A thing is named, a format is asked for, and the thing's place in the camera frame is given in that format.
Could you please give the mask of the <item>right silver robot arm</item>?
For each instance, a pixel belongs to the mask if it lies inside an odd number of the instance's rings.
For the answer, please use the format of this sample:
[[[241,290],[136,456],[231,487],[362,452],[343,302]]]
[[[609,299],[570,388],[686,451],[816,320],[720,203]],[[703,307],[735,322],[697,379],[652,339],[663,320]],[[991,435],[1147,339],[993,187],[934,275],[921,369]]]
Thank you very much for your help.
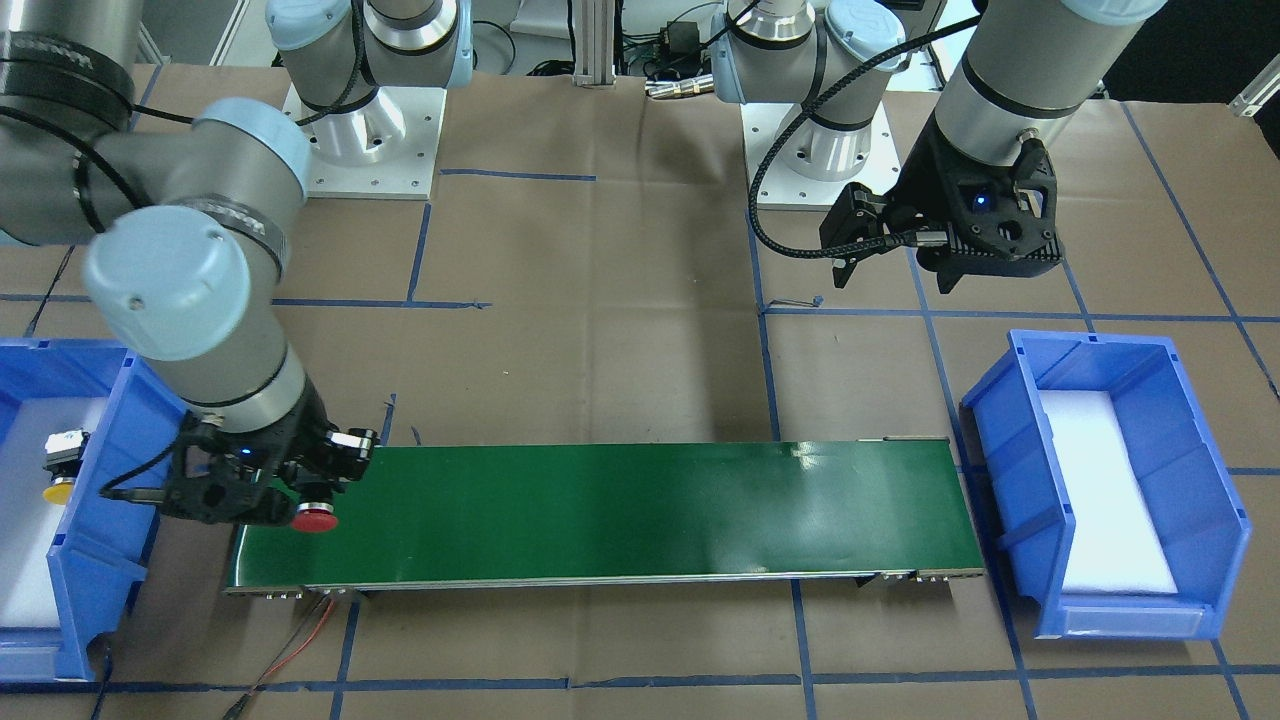
[[[138,1],[3,4],[3,242],[86,246],[108,327],[187,413],[108,500],[182,519],[306,532],[337,524],[378,434],[334,425],[271,309],[315,152],[387,87],[474,73],[467,1],[271,1],[294,119],[227,97],[183,133],[128,131]]]

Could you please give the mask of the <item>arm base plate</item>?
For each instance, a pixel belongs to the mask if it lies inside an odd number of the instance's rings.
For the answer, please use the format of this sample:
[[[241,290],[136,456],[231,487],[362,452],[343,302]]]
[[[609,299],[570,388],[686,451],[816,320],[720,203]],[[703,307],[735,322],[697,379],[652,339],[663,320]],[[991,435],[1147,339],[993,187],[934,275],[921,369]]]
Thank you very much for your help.
[[[364,108],[306,126],[308,195],[429,200],[445,100],[443,88],[387,87]]]
[[[746,179],[776,136],[797,115],[797,106],[754,102],[741,108]],[[771,163],[756,205],[760,209],[827,211],[845,184],[859,182],[883,195],[899,178],[899,155],[883,108],[870,123],[851,132],[813,122],[792,136]]]

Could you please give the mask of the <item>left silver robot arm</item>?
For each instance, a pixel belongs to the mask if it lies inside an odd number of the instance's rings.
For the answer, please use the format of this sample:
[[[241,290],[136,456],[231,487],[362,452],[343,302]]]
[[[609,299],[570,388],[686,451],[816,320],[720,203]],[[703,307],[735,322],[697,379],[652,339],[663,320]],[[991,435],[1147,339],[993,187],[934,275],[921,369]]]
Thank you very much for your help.
[[[748,219],[781,256],[828,263],[842,288],[858,265],[914,249],[948,293],[969,275],[1034,278],[1059,266],[1059,182],[1050,145],[1161,1],[979,1],[940,28],[919,3],[724,1],[710,37],[723,102],[788,111],[749,176]],[[969,32],[893,182],[860,178],[873,120],[913,54]],[[785,168],[840,184],[813,247],[769,237],[759,202]]]

